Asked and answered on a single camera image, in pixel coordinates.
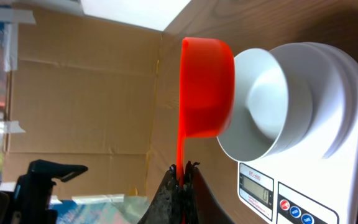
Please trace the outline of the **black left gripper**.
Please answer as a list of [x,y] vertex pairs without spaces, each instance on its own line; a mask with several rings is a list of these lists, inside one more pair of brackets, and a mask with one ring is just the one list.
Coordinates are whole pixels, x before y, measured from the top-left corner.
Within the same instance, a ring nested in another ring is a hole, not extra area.
[[49,208],[56,185],[53,179],[68,182],[87,170],[84,165],[32,161],[27,173],[18,177],[12,192],[0,190],[0,224],[56,223],[58,212]]

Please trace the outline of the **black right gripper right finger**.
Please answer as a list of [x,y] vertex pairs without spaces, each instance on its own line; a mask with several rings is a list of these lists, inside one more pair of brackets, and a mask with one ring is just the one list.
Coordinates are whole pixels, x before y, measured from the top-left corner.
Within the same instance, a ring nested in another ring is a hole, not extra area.
[[232,219],[221,208],[207,185],[199,162],[187,162],[183,186],[183,209],[185,223],[191,224],[233,224]]

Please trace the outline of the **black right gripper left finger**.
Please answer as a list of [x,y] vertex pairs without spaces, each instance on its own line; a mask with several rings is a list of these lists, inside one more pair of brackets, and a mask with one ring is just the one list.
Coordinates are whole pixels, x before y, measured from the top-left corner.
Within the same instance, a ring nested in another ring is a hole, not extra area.
[[156,194],[138,224],[180,224],[183,221],[182,188],[176,177],[177,167],[166,171]]

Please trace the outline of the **red plastic scoop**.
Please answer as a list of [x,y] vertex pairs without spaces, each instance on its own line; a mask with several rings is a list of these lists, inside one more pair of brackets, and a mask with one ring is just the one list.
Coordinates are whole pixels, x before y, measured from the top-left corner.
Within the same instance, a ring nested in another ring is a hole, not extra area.
[[219,39],[185,37],[181,43],[177,174],[184,184],[185,140],[214,138],[230,125],[234,106],[234,56]]

